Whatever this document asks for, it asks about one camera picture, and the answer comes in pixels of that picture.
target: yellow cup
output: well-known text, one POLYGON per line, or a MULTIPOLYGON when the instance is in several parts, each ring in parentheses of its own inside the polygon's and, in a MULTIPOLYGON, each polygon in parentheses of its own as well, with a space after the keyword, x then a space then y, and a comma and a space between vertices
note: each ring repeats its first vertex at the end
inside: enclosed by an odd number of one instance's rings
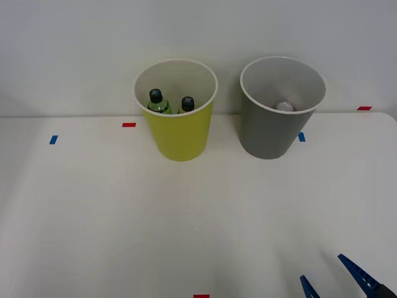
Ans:
POLYGON ((166 158, 187 161, 203 152, 218 91, 218 80, 207 65, 187 59, 162 60, 144 69, 133 88, 157 146, 166 158), (155 88, 161 90, 175 114, 159 114, 147 108, 149 91, 155 88), (195 110, 176 114, 185 96, 194 98, 195 110))

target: bottle cap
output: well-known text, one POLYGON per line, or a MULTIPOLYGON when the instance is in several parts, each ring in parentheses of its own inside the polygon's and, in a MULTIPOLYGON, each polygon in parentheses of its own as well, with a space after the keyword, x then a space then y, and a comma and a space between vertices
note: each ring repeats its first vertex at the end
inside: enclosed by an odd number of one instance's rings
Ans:
POLYGON ((160 89, 152 89, 149 92, 149 96, 150 96, 150 101, 153 104, 158 104, 159 102, 161 102, 163 100, 163 95, 161 94, 160 89))
POLYGON ((190 112, 194 110, 194 99, 190 96, 182 98, 182 110, 190 112))
POLYGON ((295 111, 295 109, 293 108, 293 105, 291 105, 289 102, 279 102, 277 105, 276 105, 276 110, 279 110, 279 111, 284 111, 284 112, 293 112, 293 111, 295 111))

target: blue clamp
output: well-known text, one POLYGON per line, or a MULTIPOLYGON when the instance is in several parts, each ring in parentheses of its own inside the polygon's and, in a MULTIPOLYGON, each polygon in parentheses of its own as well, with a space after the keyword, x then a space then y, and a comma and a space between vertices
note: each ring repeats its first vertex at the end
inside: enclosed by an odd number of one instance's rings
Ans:
POLYGON ((302 283, 303 292, 305 292, 306 298, 320 298, 304 275, 300 277, 300 282, 302 283))
POLYGON ((391 290, 385 285, 380 284, 375 278, 366 273, 353 261, 340 254, 337 256, 345 265, 346 269, 349 270, 357 284, 364 291, 368 298, 394 298, 397 297, 391 290))

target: cup rim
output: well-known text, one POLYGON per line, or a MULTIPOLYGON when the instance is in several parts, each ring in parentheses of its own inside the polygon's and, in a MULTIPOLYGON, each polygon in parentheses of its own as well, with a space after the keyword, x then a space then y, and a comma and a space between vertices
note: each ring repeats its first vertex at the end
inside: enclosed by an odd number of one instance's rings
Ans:
POLYGON ((253 98, 248 94, 248 92, 246 91, 246 88, 244 87, 244 84, 243 84, 243 76, 244 76, 246 70, 247 70, 251 65, 257 63, 258 61, 268 60, 268 59, 275 59, 275 58, 282 58, 282 59, 293 60, 293 61, 299 62, 299 63, 304 64, 304 65, 306 65, 307 67, 311 68, 313 71, 315 71, 315 72, 319 75, 319 77, 321 78, 321 80, 322 80, 323 83, 324 83, 325 92, 327 92, 326 80, 325 80, 324 76, 323 76, 315 67, 313 67, 313 66, 310 65, 309 63, 304 62, 304 61, 301 61, 301 60, 299 60, 299 59, 295 59, 295 58, 288 57, 288 56, 277 56, 277 55, 274 55, 274 56, 265 56, 265 57, 256 59, 256 60, 254 60, 254 61, 248 63, 248 65, 247 65, 246 67, 244 67, 244 69, 243 69, 243 71, 241 72, 241 75, 240 75, 240 86, 241 86, 241 89, 243 90, 244 94, 249 98, 249 100, 251 100, 251 101, 252 101, 253 103, 255 103, 257 106, 259 106, 259 107, 261 107, 261 108, 263 108, 263 109, 266 109, 266 110, 268 110, 268 111, 278 113, 278 114, 298 115, 298 114, 309 113, 309 112, 311 112, 311 111, 317 109, 317 108, 324 102, 324 98, 325 98, 325 94, 326 94, 326 93, 324 93, 324 96, 323 96, 322 100, 320 100, 320 102, 319 102, 317 105, 315 105, 315 106, 313 106, 313 107, 311 107, 311 108, 309 108, 309 109, 306 109, 306 110, 302 110, 302 111, 293 111, 293 112, 280 111, 280 110, 273 109, 273 108, 271 108, 271 107, 267 107, 267 106, 265 106, 264 104, 261 104, 260 102, 258 102, 258 101, 256 101, 255 99, 253 99, 253 98))
POLYGON ((215 98, 215 96, 216 96, 216 94, 217 94, 217 92, 218 92, 218 78, 216 77, 216 74, 213 72, 213 70, 212 70, 211 68, 209 68, 207 65, 205 65, 204 63, 201 63, 201 62, 199 62, 199 61, 192 60, 192 59, 185 59, 185 58, 169 58, 169 59, 162 59, 162 60, 159 60, 159 61, 157 61, 157 62, 155 62, 155 63, 153 63, 153 64, 150 64, 149 66, 147 66, 147 67, 144 68, 143 70, 141 70, 141 71, 138 73, 138 75, 136 76, 135 80, 134 80, 133 89, 132 89, 132 90, 133 90, 133 96, 134 96, 134 98, 135 98, 135 101, 138 103, 138 105, 141 107, 141 109, 143 109, 143 110, 144 110, 145 112, 147 112, 147 113, 150 113, 150 114, 152 114, 152 115, 159 116, 159 117, 165 117, 165 118, 188 117, 188 116, 190 116, 190 115, 193 115, 193 114, 195 114, 195 113, 198 113, 198 112, 204 110, 207 106, 209 106, 209 105, 211 104, 211 102, 213 102, 213 99, 215 98), (135 96, 135 86, 136 86, 136 82, 138 81, 138 78, 142 75, 142 73, 144 73, 146 70, 148 70, 148 69, 151 68, 151 67, 154 67, 154 66, 156 66, 156 65, 158 65, 158 64, 161 64, 161 63, 170 62, 170 61, 185 61, 185 62, 195 63, 195 64, 198 64, 198 65, 200 65, 200 66, 206 68, 206 69, 211 73, 211 75, 213 76, 213 79, 215 80, 215 90, 214 90, 214 92, 213 92, 211 98, 210 98, 204 105, 202 105, 202 106, 199 107, 198 109, 195 109, 195 110, 193 110, 192 112, 189 112, 189 113, 184 113, 184 114, 171 114, 171 115, 169 115, 169 114, 156 113, 156 112, 153 112, 153 111, 149 110, 147 107, 145 107, 143 104, 141 104, 141 102, 138 100, 138 98, 136 98, 136 96, 135 96))

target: white wall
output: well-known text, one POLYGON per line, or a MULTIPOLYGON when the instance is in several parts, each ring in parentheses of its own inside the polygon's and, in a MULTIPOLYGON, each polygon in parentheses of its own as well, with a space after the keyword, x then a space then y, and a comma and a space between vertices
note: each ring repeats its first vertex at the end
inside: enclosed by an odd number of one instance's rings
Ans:
POLYGON ((394 0, 1 0, 0 115, 132 115, 132 81, 165 57, 218 75, 237 112, 244 65, 290 55, 327 77, 322 111, 397 116, 394 0))

